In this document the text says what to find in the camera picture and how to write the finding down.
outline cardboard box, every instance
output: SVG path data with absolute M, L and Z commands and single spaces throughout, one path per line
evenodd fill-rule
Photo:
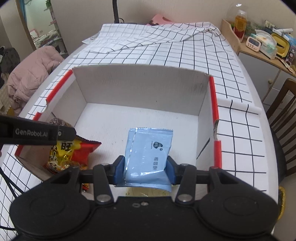
M 77 134 L 102 145 L 89 156 L 89 168 L 124 155 L 135 127 L 173 130 L 169 155 L 178 163 L 207 170 L 221 167 L 215 140 L 218 108 L 213 77 L 199 71 L 153 65 L 92 65 L 69 71 L 47 97 L 34 120 L 58 117 Z M 19 161 L 42 180 L 50 147 L 19 146 Z

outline wooden chair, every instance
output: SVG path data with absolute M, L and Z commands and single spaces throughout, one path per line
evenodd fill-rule
M 281 88 L 280 92 L 278 93 L 277 97 L 275 98 L 274 102 L 271 104 L 270 108 L 266 112 L 267 119 L 270 119 L 271 116 L 274 114 L 276 109 L 279 107 L 281 102 L 283 101 L 284 97 L 288 93 L 288 91 L 291 91 L 294 95 L 293 98 L 289 101 L 289 103 L 284 107 L 284 109 L 278 114 L 278 116 L 272 121 L 270 124 L 271 128 L 271 134 L 274 141 L 274 148 L 276 151 L 276 161 L 278 166 L 278 176 L 279 176 L 279 183 L 286 177 L 296 172 L 296 165 L 287 169 L 287 164 L 293 162 L 296 160 L 296 154 L 292 156 L 291 158 L 288 158 L 286 160 L 286 156 L 296 150 L 296 129 L 293 130 L 296 127 L 296 117 L 295 121 L 293 121 L 293 117 L 296 114 L 296 108 L 292 110 L 292 103 L 296 99 L 296 82 L 292 79 L 286 79 L 283 87 Z M 287 127 L 288 123 L 292 120 L 292 124 Z M 280 140 L 285 138 L 290 132 L 294 132 L 294 134 L 286 140 L 283 144 L 280 144 Z M 295 142 L 293 146 L 291 146 L 288 150 L 285 152 L 283 151 L 283 148 L 287 145 L 289 145 L 292 141 Z

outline wooden desk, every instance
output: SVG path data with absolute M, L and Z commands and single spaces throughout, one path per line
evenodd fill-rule
M 284 64 L 281 61 L 279 61 L 278 59 L 271 60 L 270 58 L 266 57 L 263 53 L 255 52 L 255 51 L 249 49 L 246 46 L 246 39 L 244 39 L 243 42 L 240 42 L 238 37 L 234 34 L 230 23 L 224 19 L 222 19 L 221 32 L 222 32 L 223 36 L 227 39 L 227 41 L 230 43 L 231 47 L 233 48 L 233 50 L 236 52 L 237 55 L 239 54 L 239 52 L 241 52 L 241 53 L 245 53 L 247 55 L 253 56 L 253 57 L 263 60 L 269 64 L 272 64 L 273 66 L 279 68 L 280 70 L 282 70 L 282 71 L 284 71 L 296 78 L 296 75 L 291 73 L 284 66 Z

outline orange liquid bottle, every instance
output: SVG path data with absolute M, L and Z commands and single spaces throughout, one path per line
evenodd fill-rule
M 239 10 L 239 12 L 237 13 L 237 16 L 235 17 L 233 31 L 235 35 L 240 39 L 241 42 L 244 38 L 246 26 L 247 26 L 247 14 L 246 12 Z

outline digital timer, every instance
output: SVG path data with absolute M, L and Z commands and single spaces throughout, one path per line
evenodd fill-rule
M 250 36 L 246 41 L 246 46 L 251 50 L 258 52 L 261 47 L 261 43 L 257 39 L 254 39 L 253 37 Z

